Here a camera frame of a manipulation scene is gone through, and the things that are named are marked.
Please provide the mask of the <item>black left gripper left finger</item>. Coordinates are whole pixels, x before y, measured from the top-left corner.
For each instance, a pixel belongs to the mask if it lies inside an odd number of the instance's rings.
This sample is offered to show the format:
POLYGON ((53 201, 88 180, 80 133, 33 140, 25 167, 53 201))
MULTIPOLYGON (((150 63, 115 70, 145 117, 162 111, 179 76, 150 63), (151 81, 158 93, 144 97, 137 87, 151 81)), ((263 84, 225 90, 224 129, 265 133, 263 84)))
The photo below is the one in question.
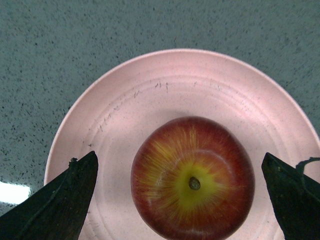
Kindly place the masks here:
POLYGON ((77 240, 98 175, 94 151, 73 158, 68 169, 0 217, 2 240, 77 240))

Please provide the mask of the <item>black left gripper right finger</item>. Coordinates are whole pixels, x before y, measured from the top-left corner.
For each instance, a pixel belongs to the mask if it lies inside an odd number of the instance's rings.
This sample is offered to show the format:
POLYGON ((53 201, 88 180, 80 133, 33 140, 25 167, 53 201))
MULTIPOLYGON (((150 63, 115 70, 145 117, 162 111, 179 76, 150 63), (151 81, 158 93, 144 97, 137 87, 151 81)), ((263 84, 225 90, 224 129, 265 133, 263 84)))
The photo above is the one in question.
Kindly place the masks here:
POLYGON ((310 157, 292 167, 267 152, 262 172, 276 220, 286 240, 320 238, 320 183, 304 174, 310 157))

